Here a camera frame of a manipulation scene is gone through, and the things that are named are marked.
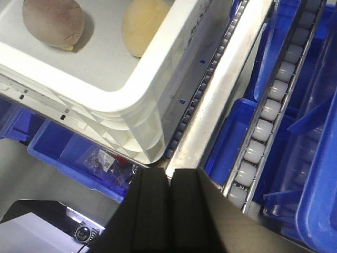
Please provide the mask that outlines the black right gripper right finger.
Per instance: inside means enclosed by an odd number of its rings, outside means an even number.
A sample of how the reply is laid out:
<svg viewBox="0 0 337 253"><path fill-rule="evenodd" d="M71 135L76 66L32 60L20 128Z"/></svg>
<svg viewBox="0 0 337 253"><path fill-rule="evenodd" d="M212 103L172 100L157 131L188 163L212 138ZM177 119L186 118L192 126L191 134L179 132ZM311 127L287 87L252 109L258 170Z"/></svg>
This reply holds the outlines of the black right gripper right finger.
<svg viewBox="0 0 337 253"><path fill-rule="evenodd" d="M200 168L175 170L171 197L174 252L309 252L242 214Z"/></svg>

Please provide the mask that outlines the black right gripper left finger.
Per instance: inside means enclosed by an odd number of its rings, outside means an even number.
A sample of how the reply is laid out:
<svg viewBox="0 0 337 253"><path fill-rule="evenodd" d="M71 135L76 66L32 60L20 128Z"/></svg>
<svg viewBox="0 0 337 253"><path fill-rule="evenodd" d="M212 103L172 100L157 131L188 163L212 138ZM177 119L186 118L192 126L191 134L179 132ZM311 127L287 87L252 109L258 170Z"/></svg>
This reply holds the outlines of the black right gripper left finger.
<svg viewBox="0 0 337 253"><path fill-rule="evenodd" d="M169 252L169 182L162 168L139 168L124 201L90 252Z"/></svg>

